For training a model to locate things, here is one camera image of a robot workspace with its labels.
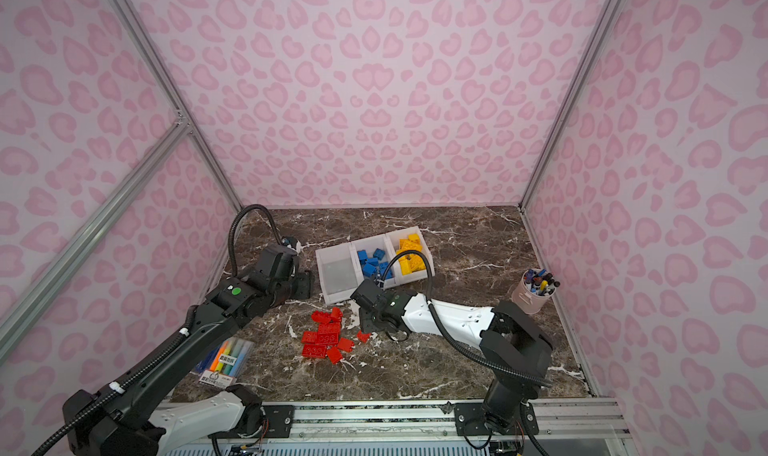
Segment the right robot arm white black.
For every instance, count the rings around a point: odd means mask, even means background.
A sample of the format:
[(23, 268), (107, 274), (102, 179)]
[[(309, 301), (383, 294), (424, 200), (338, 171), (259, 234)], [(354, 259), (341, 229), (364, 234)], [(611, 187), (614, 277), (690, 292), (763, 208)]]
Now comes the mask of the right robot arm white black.
[(432, 296), (434, 271), (420, 251), (407, 250), (387, 265), (388, 275), (409, 256), (425, 265), (422, 292), (386, 289), (382, 279), (366, 279), (352, 293), (361, 329), (380, 332), (393, 340), (397, 334), (431, 334), (461, 356), (490, 370), (492, 380), (480, 404), (458, 403), (454, 409), (457, 434), (465, 438), (519, 436), (531, 441), (539, 434), (531, 402), (551, 386), (551, 338), (520, 307), (503, 301), (494, 307), (461, 306)]

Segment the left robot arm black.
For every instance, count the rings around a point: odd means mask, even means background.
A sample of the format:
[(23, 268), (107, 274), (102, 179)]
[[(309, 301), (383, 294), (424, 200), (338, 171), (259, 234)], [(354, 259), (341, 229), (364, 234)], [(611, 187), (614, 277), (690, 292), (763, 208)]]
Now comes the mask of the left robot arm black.
[[(240, 270), (235, 236), (239, 223), (253, 211), (266, 217), (273, 240), (255, 263)], [(312, 275), (300, 268), (299, 243), (280, 234), (265, 206), (251, 204), (235, 216), (227, 251), (230, 277), (201, 304), (191, 306), (181, 327), (134, 367), (95, 393), (80, 390), (69, 397), (62, 407), (63, 426), (36, 454), (47, 454), (62, 439), (76, 455), (159, 454), (171, 432), (150, 418), (169, 391), (253, 319), (288, 300), (309, 298)]]

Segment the white three-compartment plastic bin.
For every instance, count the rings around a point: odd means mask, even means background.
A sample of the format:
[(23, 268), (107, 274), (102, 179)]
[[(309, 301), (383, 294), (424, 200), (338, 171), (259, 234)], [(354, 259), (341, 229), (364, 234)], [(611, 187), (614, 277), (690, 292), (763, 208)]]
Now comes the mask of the white three-compartment plastic bin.
[(412, 255), (399, 259), (384, 274), (392, 259), (405, 250), (421, 252), (434, 266), (431, 251), (417, 226), (317, 250), (318, 278), (325, 304), (348, 300), (366, 279), (383, 282), (385, 289), (425, 279), (425, 263)]

